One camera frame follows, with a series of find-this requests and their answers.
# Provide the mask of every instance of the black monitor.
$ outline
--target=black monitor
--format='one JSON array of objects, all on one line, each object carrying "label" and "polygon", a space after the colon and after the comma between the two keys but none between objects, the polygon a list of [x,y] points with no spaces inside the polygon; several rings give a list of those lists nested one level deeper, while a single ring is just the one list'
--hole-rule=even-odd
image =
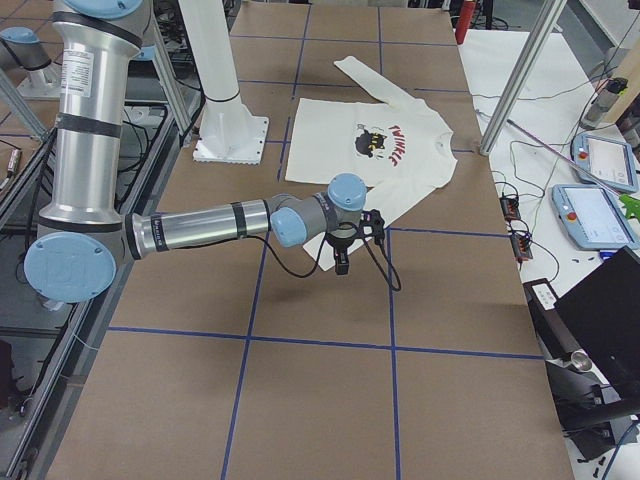
[{"label": "black monitor", "polygon": [[621,398],[640,397],[640,258],[623,247],[555,304]]}]

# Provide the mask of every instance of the brown paper table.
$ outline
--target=brown paper table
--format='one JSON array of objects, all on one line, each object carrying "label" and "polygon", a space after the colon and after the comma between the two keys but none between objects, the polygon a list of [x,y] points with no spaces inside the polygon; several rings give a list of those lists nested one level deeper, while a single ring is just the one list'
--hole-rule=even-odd
[{"label": "brown paper table", "polygon": [[185,149],[158,210],[317,191],[288,144],[299,98],[374,101],[346,55],[442,114],[453,180],[389,231],[398,294],[364,251],[341,278],[251,240],[137,264],[48,478],[572,478],[448,15],[243,3],[232,45],[262,163]]}]

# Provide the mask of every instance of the white label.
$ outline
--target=white label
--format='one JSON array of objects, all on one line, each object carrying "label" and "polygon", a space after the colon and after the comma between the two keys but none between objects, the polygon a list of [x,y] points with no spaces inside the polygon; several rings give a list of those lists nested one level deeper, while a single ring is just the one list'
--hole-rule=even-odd
[{"label": "white label", "polygon": [[62,61],[62,91],[67,95],[91,96],[93,53],[65,50]]},{"label": "white label", "polygon": [[533,285],[533,293],[536,294],[540,304],[545,310],[553,310],[556,303],[556,297],[546,283]]}]

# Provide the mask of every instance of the red cylinder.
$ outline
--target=red cylinder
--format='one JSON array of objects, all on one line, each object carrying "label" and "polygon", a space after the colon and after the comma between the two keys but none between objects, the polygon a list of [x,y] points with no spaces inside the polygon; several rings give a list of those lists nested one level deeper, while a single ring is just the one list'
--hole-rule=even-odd
[{"label": "red cylinder", "polygon": [[473,18],[473,12],[476,11],[475,0],[465,0],[460,8],[460,18],[456,23],[456,43],[462,45],[464,37],[467,35],[469,25],[471,25],[471,19]]}]

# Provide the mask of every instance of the blue joint cap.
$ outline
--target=blue joint cap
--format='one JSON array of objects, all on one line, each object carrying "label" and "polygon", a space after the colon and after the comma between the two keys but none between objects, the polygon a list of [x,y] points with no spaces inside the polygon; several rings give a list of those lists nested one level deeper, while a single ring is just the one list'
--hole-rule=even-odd
[{"label": "blue joint cap", "polygon": [[149,62],[156,56],[156,46],[149,45],[148,47],[142,47],[140,53],[133,57],[138,62]]},{"label": "blue joint cap", "polygon": [[271,215],[271,228],[283,247],[300,245],[307,239],[307,227],[295,210],[281,208]]},{"label": "blue joint cap", "polygon": [[76,12],[100,20],[117,20],[135,12],[142,0],[64,0]]},{"label": "blue joint cap", "polygon": [[7,42],[33,44],[40,43],[38,36],[27,27],[9,27],[0,32],[0,37]]},{"label": "blue joint cap", "polygon": [[327,193],[334,205],[348,212],[362,210],[367,200],[367,186],[353,173],[337,175],[329,183]]},{"label": "blue joint cap", "polygon": [[41,295],[59,302],[90,300],[111,285],[116,262],[95,238],[73,232],[45,235],[29,248],[24,273]]}]

